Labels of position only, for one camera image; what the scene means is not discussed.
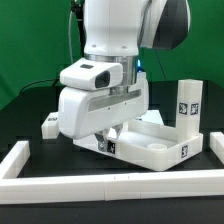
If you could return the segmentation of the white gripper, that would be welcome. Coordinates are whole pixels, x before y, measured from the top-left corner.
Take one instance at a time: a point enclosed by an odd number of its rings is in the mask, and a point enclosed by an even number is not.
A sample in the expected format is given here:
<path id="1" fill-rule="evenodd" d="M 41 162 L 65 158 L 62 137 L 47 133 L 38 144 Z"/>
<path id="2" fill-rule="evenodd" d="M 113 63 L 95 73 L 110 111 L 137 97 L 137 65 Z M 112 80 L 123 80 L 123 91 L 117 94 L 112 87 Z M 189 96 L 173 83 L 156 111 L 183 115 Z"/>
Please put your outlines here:
<path id="1" fill-rule="evenodd" d="M 81 139 L 95 133 L 98 149 L 106 152 L 108 139 L 102 131 L 113 127 L 117 139 L 126 121 L 148 110 L 148 82 L 140 78 L 122 95 L 110 95 L 109 89 L 85 91 L 65 87 L 59 97 L 59 130 L 72 139 Z"/>

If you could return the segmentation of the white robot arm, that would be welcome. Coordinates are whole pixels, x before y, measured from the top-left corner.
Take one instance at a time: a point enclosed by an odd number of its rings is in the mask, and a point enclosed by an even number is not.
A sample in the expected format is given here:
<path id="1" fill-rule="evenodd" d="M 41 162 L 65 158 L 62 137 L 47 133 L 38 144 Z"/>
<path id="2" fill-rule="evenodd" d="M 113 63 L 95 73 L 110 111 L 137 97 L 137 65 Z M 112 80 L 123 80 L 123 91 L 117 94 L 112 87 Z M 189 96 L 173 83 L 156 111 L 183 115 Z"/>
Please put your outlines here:
<path id="1" fill-rule="evenodd" d="M 85 0 L 84 56 L 60 73 L 60 132 L 74 140 L 94 135 L 107 151 L 123 124 L 148 109 L 139 50 L 171 50 L 189 28 L 187 0 Z"/>

